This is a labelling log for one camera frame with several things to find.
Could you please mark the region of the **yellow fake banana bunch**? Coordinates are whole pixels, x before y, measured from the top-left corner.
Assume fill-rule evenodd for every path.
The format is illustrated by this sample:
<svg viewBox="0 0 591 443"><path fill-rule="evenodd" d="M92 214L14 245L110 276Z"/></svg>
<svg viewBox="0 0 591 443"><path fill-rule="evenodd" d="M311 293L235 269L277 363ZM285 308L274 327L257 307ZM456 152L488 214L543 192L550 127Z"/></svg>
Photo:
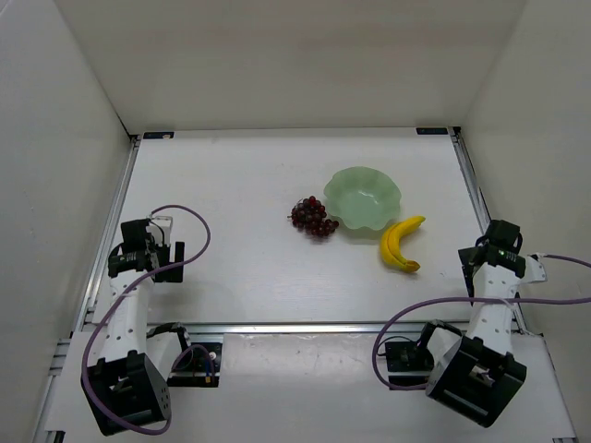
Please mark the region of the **yellow fake banana bunch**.
<svg viewBox="0 0 591 443"><path fill-rule="evenodd" d="M393 224L384 232L380 239L380 257L385 265L406 273L415 273L420 269L419 263L403 255L401 242L404 237L414 233L425 220L423 216L414 216Z"/></svg>

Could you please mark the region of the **dark red fake grapes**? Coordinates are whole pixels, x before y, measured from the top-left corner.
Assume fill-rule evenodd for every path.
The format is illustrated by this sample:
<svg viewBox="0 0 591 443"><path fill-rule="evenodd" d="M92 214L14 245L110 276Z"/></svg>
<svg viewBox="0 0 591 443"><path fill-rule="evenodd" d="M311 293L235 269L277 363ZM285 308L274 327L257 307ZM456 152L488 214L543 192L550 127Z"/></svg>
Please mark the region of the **dark red fake grapes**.
<svg viewBox="0 0 591 443"><path fill-rule="evenodd" d="M308 236L323 238L335 233L340 223L330 219L325 206L315 196L300 199L291 209L287 220Z"/></svg>

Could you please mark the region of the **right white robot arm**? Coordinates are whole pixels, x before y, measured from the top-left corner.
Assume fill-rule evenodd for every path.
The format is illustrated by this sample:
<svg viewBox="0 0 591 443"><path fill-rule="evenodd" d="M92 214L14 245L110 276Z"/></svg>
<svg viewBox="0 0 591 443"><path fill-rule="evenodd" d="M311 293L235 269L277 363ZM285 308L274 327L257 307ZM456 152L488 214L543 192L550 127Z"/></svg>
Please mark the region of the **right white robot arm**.
<svg viewBox="0 0 591 443"><path fill-rule="evenodd" d="M433 320L417 345L433 358L427 396L485 428L496 422L526 378L511 337L518 290L547 279L537 258L520 256L522 243L519 226L493 220L474 246L459 250L472 306L467 330Z"/></svg>

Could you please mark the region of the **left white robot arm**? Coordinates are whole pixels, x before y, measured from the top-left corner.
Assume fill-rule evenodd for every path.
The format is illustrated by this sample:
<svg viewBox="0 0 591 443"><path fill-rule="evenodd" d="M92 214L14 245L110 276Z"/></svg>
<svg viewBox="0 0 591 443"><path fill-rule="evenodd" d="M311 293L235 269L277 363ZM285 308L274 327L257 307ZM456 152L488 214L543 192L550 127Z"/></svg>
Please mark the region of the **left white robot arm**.
<svg viewBox="0 0 591 443"><path fill-rule="evenodd" d="M172 244L170 216L126 221L122 240L111 251L107 275L112 315L82 389L105 436L136 427L168 424L172 407L167 380L175 359L187 349L187 330L179 323L148 327L155 284L178 283L183 269L169 269L185 258L185 245Z"/></svg>

